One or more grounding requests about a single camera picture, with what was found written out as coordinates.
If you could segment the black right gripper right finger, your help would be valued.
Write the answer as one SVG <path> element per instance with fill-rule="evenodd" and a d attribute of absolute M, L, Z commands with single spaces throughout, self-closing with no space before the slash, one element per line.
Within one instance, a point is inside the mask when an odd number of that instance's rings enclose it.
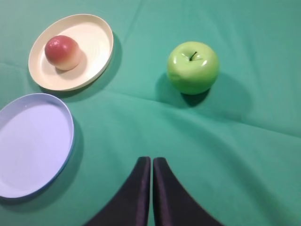
<path fill-rule="evenodd" d="M 157 226 L 221 226 L 184 189 L 163 157 L 153 160 L 153 212 Z"/>

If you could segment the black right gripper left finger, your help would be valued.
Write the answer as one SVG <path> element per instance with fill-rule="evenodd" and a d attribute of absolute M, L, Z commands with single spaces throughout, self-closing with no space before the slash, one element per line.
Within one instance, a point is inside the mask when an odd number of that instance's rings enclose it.
<path fill-rule="evenodd" d="M 122 187 L 85 225 L 146 226 L 150 207 L 150 164 L 150 157 L 139 157 Z"/>

